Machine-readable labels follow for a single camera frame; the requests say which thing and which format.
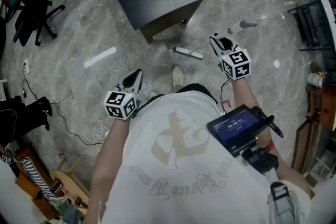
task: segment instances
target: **cable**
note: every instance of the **cable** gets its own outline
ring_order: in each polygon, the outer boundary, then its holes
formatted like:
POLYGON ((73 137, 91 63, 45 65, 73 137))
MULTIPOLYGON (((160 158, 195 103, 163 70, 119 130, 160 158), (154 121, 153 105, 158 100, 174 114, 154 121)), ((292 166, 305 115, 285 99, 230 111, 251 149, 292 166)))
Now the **cable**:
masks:
POLYGON ((101 119, 98 120, 98 124, 101 126, 101 127, 98 127, 96 129, 96 132, 94 133, 93 137, 94 139, 96 140, 96 143, 98 143, 98 141, 102 138, 102 137, 106 137, 107 134, 109 133, 110 129, 108 129, 107 127, 104 126, 104 123, 101 119))
POLYGON ((224 108, 224 106, 223 106, 223 98, 222 98, 222 93, 223 93, 223 87, 225 86, 225 85, 228 85, 229 83, 231 83, 231 81, 228 79, 227 81, 225 81, 224 83, 223 83, 223 85, 221 86, 221 95, 220 95, 220 104, 222 105, 222 109, 223 109, 223 112, 226 114, 226 110, 225 110, 225 108, 224 108))
POLYGON ((86 133, 77 125, 77 123, 73 120, 72 117, 69 116, 69 114, 67 113, 67 111, 58 103, 57 99, 54 97, 54 95, 49 92, 40 82, 38 82, 36 79, 30 77, 28 74, 26 74, 26 76, 28 78, 30 78, 31 80, 35 81, 37 84, 41 85, 43 89, 45 89, 45 91, 47 91, 51 96, 52 98, 55 100, 55 102, 59 105, 60 108, 62 108, 64 110, 64 112, 66 113, 66 115, 69 117, 69 119, 71 119, 73 121, 73 123, 75 124, 75 126, 84 134, 84 136, 87 138, 87 140, 89 140, 92 144, 91 145, 95 145, 96 148, 99 150, 97 144, 95 144, 87 135, 86 133))
POLYGON ((65 118, 61 115, 61 114, 59 114, 59 112, 58 112, 58 109, 60 108, 60 105, 58 104, 58 103, 50 103, 50 104, 56 104, 56 105, 58 105, 58 107, 57 107, 57 109, 56 109, 56 112, 57 112, 57 114, 64 120, 64 123, 65 123, 65 129, 67 130, 67 132, 69 133, 69 134, 72 134, 72 135, 74 135, 74 136, 77 136, 85 145, 87 145, 87 146, 96 146, 97 144, 99 144, 99 145, 102 145, 103 143, 98 143, 98 142, 96 142, 96 143, 93 143, 93 144, 87 144, 87 143, 85 143, 83 140, 82 140, 82 138, 78 135, 78 134, 74 134, 74 133, 71 133, 69 130, 68 130, 68 125, 67 125, 67 121, 65 120, 65 118))
POLYGON ((35 99, 37 100, 36 95, 35 95, 34 92, 32 91, 31 87, 29 86, 28 80, 26 79, 26 76, 25 76, 25 70, 24 70, 24 69, 25 69, 25 64, 22 66, 22 74, 23 74, 23 77, 24 77, 25 79, 22 81, 21 86, 22 86, 22 88, 23 88, 23 83, 26 81, 26 82, 27 82, 27 85, 28 85, 28 88, 30 89, 30 91, 32 92, 33 96, 34 96, 35 99))
POLYGON ((4 110, 1 110, 0 112, 3 112, 3 111, 13 111, 15 114, 13 114, 13 115, 16 115, 16 117, 15 117, 15 122, 14 122, 14 131, 13 131, 13 136, 12 136, 12 139, 11 139, 11 141, 10 141, 10 143, 13 141, 13 139, 14 139, 14 135, 15 135, 15 127, 16 127, 16 120, 17 120, 17 113, 16 113, 16 111, 15 110, 13 110, 13 109, 4 109, 4 110))

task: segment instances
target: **white t-shirt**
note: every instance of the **white t-shirt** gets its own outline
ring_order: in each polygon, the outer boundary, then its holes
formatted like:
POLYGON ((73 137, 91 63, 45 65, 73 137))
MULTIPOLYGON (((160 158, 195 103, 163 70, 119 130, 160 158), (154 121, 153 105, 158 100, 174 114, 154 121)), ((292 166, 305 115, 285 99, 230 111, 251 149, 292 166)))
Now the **white t-shirt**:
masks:
MULTIPOLYGON (((265 177, 206 128, 219 116, 215 102, 197 91, 162 96, 141 110, 102 223, 269 223, 265 177)), ((308 195, 287 186, 306 217, 308 195)))

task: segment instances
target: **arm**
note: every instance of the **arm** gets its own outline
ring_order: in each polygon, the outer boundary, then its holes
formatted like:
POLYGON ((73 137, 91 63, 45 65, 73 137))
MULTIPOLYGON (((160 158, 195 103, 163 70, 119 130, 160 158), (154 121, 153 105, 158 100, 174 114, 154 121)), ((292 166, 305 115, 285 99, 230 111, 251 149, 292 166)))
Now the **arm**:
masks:
MULTIPOLYGON (((242 104, 246 105, 249 108, 259 106, 245 79, 232 80, 232 86, 236 107, 241 106, 242 104)), ((271 140, 272 137, 270 129, 266 128, 258 135, 257 145, 258 147, 266 147, 271 142, 271 140)), ((280 157, 279 152, 276 150, 276 148, 271 150, 270 153, 278 157, 279 167, 277 169, 277 175, 279 180, 290 181, 291 183, 303 189, 310 197, 310 189, 304 177, 294 169, 287 166, 287 164, 280 157)))
POLYGON ((115 119, 94 166, 88 211, 84 224, 96 224, 105 211, 105 203, 122 163, 122 151, 128 136, 130 119, 115 119))

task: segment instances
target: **white wall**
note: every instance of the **white wall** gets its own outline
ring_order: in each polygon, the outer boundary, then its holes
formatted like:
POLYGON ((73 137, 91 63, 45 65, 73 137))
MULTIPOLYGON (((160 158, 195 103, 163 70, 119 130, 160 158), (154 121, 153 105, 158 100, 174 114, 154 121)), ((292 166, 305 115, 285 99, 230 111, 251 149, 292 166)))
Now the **white wall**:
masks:
POLYGON ((45 217, 32 198, 15 185, 10 167, 0 161, 0 213, 8 224, 40 224, 45 217))
POLYGON ((329 224, 336 217, 336 176, 314 188, 307 224, 329 224))

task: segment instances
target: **display screen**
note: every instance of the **display screen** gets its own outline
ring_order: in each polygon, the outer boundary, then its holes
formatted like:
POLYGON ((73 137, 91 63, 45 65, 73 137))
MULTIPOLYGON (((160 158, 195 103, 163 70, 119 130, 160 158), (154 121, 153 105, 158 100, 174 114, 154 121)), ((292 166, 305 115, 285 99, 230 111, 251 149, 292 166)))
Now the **display screen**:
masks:
POLYGON ((253 114, 248 110, 242 110, 225 121, 216 124, 214 129, 220 139, 226 142, 257 122, 258 119, 253 114))

